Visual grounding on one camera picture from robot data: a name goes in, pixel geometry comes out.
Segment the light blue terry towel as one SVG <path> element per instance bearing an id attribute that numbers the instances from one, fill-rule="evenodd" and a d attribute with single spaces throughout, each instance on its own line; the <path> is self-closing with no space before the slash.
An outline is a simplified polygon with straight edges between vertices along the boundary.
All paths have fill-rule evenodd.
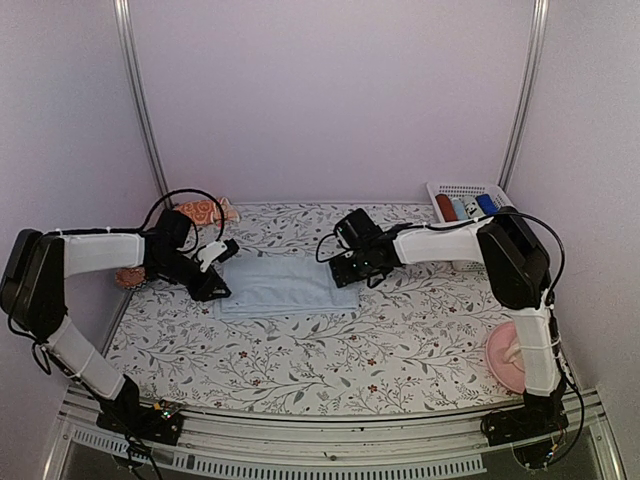
<path id="1" fill-rule="evenodd" d="M 220 301 L 223 318 L 344 313 L 359 308 L 356 287 L 339 288 L 328 265 L 310 257 L 243 257 L 223 268 L 231 295 Z"/>

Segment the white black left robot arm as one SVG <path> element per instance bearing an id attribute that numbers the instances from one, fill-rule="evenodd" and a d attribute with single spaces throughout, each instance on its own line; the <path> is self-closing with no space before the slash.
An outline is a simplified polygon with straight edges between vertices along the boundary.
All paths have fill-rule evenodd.
<path id="1" fill-rule="evenodd" d="M 82 299 L 119 269 L 139 268 L 146 280 L 183 287 L 192 300 L 210 302 L 231 291 L 216 266 L 238 252 L 223 232 L 209 243 L 187 247 L 194 222 L 178 210 L 165 210 L 152 226 L 41 231 L 25 228 L 14 239 L 1 276 L 1 309 L 10 330 L 27 338 L 44 370 L 56 365 L 97 400 L 101 414 L 128 434 L 155 426 L 172 427 L 175 415 L 147 406 L 129 375 L 118 371 L 78 326 L 74 309 L 97 314 L 98 304 Z"/>

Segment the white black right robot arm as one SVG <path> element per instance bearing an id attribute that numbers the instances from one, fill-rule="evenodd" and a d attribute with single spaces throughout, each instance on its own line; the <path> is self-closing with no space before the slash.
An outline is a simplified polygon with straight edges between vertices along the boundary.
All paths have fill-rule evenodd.
<path id="1" fill-rule="evenodd" d="M 509 310 L 524 363 L 523 407 L 506 420 L 489 414 L 493 432 L 520 428 L 527 436 L 567 426 L 562 398 L 560 333 L 553 313 L 558 274 L 530 228 L 534 217 L 503 207 L 498 212 L 441 224 L 403 223 L 383 230 L 361 208 L 333 229 L 343 251 L 328 261 L 340 288 L 365 282 L 374 288 L 396 268 L 424 262 L 483 265 L 498 303 Z"/>

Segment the orange patterned towel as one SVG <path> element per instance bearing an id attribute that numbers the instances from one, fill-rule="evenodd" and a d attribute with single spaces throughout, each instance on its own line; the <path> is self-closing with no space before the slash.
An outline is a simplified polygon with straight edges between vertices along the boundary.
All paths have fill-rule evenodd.
<path id="1" fill-rule="evenodd" d="M 240 222 L 240 213 L 228 198 L 218 197 L 217 202 L 222 210 L 219 210 L 216 203 L 210 199 L 186 202 L 176 206 L 175 210 L 189 217 L 197 226 L 213 224 L 221 226 L 222 222 Z"/>

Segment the dark red rolled towel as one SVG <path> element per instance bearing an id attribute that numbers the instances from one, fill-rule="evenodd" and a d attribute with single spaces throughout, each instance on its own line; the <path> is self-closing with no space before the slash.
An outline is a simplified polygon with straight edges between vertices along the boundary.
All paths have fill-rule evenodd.
<path id="1" fill-rule="evenodd" d="M 435 196 L 435 199 L 444 222 L 454 222 L 458 220 L 453 204 L 447 195 L 438 194 Z"/>

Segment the light blue rolled towel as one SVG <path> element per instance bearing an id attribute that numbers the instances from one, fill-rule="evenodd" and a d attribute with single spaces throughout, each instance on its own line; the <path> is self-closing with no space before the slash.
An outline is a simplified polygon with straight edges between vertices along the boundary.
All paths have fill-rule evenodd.
<path id="1" fill-rule="evenodd" d="M 458 220 L 468 220 L 469 215 L 461 199 L 458 197 L 452 197 L 450 201 L 451 201 L 451 205 L 453 207 L 454 213 L 456 215 L 456 218 Z"/>

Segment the white perforated plastic basket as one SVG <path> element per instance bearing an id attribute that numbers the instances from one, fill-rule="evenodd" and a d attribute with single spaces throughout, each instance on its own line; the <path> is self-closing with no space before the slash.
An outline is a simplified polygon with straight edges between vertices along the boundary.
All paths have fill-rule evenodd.
<path id="1" fill-rule="evenodd" d="M 444 214 L 438 205 L 436 197 L 438 195 L 445 195 L 450 201 L 454 198 L 459 199 L 463 205 L 466 205 L 470 198 L 473 198 L 481 208 L 487 205 L 488 202 L 484 199 L 478 201 L 479 197 L 488 197 L 491 203 L 497 208 L 504 206 L 513 206 L 513 202 L 509 199 L 507 194 L 498 186 L 494 184 L 469 184 L 469 183 L 452 183 L 452 182 L 440 182 L 440 183 L 427 183 L 425 185 L 429 198 L 432 201 L 436 218 L 440 223 L 445 221 Z"/>

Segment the panda print rolled towel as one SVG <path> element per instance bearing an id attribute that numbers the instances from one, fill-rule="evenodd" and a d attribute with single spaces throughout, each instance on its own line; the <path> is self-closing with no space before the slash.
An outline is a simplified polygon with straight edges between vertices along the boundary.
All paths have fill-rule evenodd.
<path id="1" fill-rule="evenodd" d="M 485 215 L 475 197 L 464 196 L 461 198 L 461 201 L 469 218 L 478 218 Z"/>

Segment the dark blue rolled towel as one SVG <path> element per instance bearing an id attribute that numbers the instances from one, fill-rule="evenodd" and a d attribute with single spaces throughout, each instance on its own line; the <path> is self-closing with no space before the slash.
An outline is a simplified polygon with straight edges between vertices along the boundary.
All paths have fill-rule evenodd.
<path id="1" fill-rule="evenodd" d="M 485 215 L 493 215 L 499 212 L 499 208 L 489 194 L 478 195 L 475 200 Z"/>

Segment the cream ceramic mug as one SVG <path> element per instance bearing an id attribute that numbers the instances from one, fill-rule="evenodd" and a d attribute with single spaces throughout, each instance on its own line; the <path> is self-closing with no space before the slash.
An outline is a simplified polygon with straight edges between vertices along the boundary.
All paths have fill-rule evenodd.
<path id="1" fill-rule="evenodd" d="M 512 365 L 519 371 L 524 371 L 524 361 L 521 353 L 521 346 L 517 340 L 513 340 L 503 352 L 502 361 L 504 364 Z"/>

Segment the pink saucer plate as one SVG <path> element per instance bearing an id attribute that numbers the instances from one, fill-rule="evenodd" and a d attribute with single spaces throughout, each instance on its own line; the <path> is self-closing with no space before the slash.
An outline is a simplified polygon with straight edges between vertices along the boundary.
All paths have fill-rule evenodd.
<path id="1" fill-rule="evenodd" d="M 522 394 L 525 391 L 525 368 L 521 372 L 502 361 L 503 352 L 513 340 L 518 341 L 516 328 L 512 321 L 496 327 L 489 335 L 485 345 L 486 363 L 500 385 L 507 390 Z"/>

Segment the aluminium front rail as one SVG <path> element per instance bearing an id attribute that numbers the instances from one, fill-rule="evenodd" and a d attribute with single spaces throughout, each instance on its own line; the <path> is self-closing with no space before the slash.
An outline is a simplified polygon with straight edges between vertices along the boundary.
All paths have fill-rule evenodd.
<path id="1" fill-rule="evenodd" d="M 564 398 L 569 428 L 558 463 L 534 470 L 516 453 L 538 436 L 492 446 L 482 407 L 380 417 L 277 416 L 183 410 L 174 446 L 150 447 L 167 472 L 219 479 L 627 479 L 596 390 Z"/>

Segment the left aluminium frame post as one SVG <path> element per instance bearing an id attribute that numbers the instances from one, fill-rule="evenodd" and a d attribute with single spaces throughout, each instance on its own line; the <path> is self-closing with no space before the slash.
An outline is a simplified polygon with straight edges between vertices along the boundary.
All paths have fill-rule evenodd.
<path id="1" fill-rule="evenodd" d="M 127 0 L 114 0 L 113 6 L 126 77 L 131 90 L 134 111 L 140 128 L 143 146 L 150 165 L 154 186 L 158 194 L 162 196 L 169 192 L 169 186 L 162 166 L 144 91 L 131 18 L 130 2 Z"/>

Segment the aluminium frame post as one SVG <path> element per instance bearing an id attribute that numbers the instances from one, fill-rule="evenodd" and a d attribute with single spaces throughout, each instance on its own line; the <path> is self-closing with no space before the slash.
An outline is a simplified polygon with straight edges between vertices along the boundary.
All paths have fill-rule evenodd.
<path id="1" fill-rule="evenodd" d="M 549 0 L 535 0 L 533 2 L 529 41 L 525 55 L 520 92 L 504 160 L 498 176 L 498 186 L 503 191 L 508 190 L 513 178 L 516 162 L 526 130 L 527 118 L 543 55 L 549 6 Z"/>
<path id="2" fill-rule="evenodd" d="M 169 186 L 162 166 L 144 91 L 131 18 L 130 2 L 127 0 L 114 0 L 113 6 L 126 77 L 131 90 L 134 111 L 140 128 L 143 146 L 150 165 L 154 186 L 158 194 L 162 196 L 169 192 Z"/>

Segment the right aluminium frame post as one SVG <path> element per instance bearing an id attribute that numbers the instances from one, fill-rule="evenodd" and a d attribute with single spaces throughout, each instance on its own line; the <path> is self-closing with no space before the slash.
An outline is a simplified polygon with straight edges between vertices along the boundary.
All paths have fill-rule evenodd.
<path id="1" fill-rule="evenodd" d="M 498 186 L 503 191 L 508 190 L 513 178 L 516 162 L 526 130 L 527 118 L 543 55 L 549 6 L 549 0 L 535 0 L 533 2 L 529 41 L 525 55 L 520 92 L 504 160 L 498 176 Z"/>

